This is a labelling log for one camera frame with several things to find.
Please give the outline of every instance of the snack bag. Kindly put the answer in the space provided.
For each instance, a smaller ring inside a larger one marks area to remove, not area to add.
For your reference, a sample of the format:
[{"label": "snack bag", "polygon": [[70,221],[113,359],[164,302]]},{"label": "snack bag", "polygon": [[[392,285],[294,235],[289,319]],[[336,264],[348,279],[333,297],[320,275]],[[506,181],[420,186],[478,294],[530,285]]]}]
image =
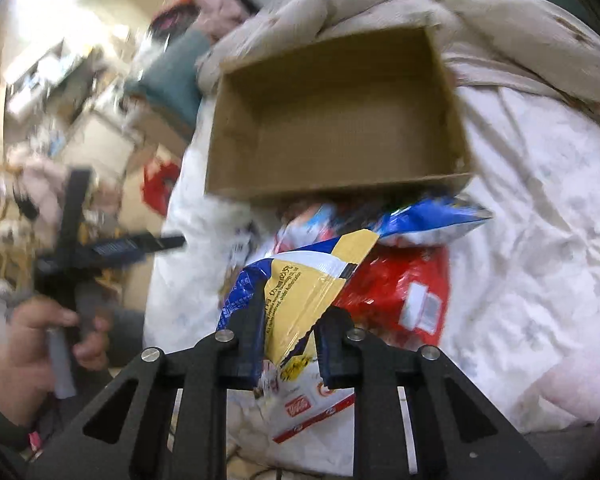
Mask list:
[{"label": "snack bag", "polygon": [[477,203],[458,197],[426,198],[393,208],[387,202],[299,203],[288,211],[292,219],[275,236],[272,253],[369,229],[379,243],[396,247],[446,245],[485,223],[491,213]]},{"label": "snack bag", "polygon": [[280,253],[245,267],[227,295],[218,330],[264,286],[265,356],[275,365],[311,330],[378,240],[368,230]]},{"label": "snack bag", "polygon": [[144,167],[142,201],[162,216],[167,216],[171,192],[180,176],[180,167],[174,162],[155,159]]},{"label": "snack bag", "polygon": [[267,421],[269,435],[277,444],[341,412],[356,399],[353,388],[330,390],[324,385],[315,357],[292,357],[276,372],[265,381],[272,384],[266,387],[276,392]]},{"label": "snack bag", "polygon": [[437,345],[449,297],[446,247],[376,245],[358,266],[334,305],[354,322]]},{"label": "snack bag", "polygon": [[443,196],[387,212],[366,227],[380,235],[383,245],[431,247],[451,243],[491,216],[477,203]]}]

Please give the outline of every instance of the black metal bracket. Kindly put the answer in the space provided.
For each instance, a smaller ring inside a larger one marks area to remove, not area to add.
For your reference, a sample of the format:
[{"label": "black metal bracket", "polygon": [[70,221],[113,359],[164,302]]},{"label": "black metal bracket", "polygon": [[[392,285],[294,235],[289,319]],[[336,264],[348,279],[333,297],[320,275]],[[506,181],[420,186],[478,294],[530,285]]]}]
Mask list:
[{"label": "black metal bracket", "polygon": [[355,478],[410,476],[398,386],[407,395],[415,478],[552,478],[535,450],[438,348],[388,346],[335,307],[314,330],[325,385],[356,390]]},{"label": "black metal bracket", "polygon": [[[145,349],[51,441],[27,479],[224,479],[226,391],[253,390],[264,357],[264,297],[227,330],[165,355]],[[173,453],[167,438],[176,391],[182,400]]]},{"label": "black metal bracket", "polygon": [[[262,371],[262,288],[227,330],[165,355],[149,348],[124,368],[30,466],[30,480],[224,480],[226,390],[251,390]],[[546,465],[436,347],[386,345],[330,307],[314,327],[330,388],[356,389],[354,476],[411,478],[397,387],[408,396],[422,480],[547,480]],[[167,438],[182,388],[173,453]]]}]

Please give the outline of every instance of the gray handle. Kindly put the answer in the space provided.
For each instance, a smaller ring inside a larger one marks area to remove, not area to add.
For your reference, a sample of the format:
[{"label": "gray handle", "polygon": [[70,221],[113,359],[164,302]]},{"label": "gray handle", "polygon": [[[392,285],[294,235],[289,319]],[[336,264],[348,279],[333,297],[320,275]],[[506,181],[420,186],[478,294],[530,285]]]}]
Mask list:
[{"label": "gray handle", "polygon": [[71,355],[64,336],[64,329],[50,328],[46,331],[51,369],[56,377],[54,391],[58,399],[68,399],[76,394],[74,376],[71,372]]}]

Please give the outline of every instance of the chip bag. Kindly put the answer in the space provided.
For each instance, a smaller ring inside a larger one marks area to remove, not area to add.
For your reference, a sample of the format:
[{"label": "chip bag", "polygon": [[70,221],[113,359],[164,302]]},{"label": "chip bag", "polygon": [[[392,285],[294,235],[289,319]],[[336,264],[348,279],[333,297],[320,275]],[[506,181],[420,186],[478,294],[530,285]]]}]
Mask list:
[{"label": "chip bag", "polygon": [[358,266],[334,305],[354,322],[437,345],[449,297],[446,247],[376,245]]},{"label": "chip bag", "polygon": [[218,330],[263,286],[265,356],[282,364],[306,339],[376,240],[377,234],[363,229],[248,265],[224,301]]},{"label": "chip bag", "polygon": [[379,243],[384,245],[446,245],[492,216],[479,204],[453,196],[425,198],[399,208],[382,200],[298,204],[290,212],[292,219],[275,236],[273,253],[315,244],[360,228],[377,233]]}]

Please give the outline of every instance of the pink cloth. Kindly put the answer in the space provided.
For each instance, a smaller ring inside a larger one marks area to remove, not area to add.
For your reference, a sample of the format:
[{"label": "pink cloth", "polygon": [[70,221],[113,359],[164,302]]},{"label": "pink cloth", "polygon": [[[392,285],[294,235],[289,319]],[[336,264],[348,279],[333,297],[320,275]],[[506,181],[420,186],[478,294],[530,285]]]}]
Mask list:
[{"label": "pink cloth", "polygon": [[213,41],[234,30],[249,17],[239,0],[193,0],[200,15],[193,24]]},{"label": "pink cloth", "polygon": [[36,237],[52,242],[62,216],[66,167],[48,158],[32,157],[24,164],[18,184],[37,206],[40,215],[34,222]]}]

